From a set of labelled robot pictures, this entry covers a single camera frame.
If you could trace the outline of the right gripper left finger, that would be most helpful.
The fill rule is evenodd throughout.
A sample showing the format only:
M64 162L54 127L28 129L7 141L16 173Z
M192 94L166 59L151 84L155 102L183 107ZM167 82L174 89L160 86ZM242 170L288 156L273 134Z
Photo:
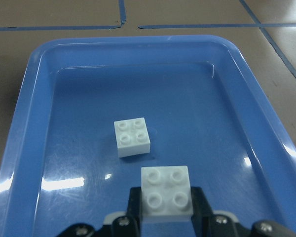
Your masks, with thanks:
M130 189L126 213L96 230L86 223L69 226L59 237L139 237L142 221L142 191L140 187Z

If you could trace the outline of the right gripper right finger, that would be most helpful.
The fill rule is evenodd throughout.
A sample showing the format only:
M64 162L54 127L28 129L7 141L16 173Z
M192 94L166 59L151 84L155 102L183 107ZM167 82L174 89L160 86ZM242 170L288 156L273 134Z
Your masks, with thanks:
M193 229L197 237L296 237L296 233L271 220L262 219L245 228L230 212L214 212L200 187L191 187Z

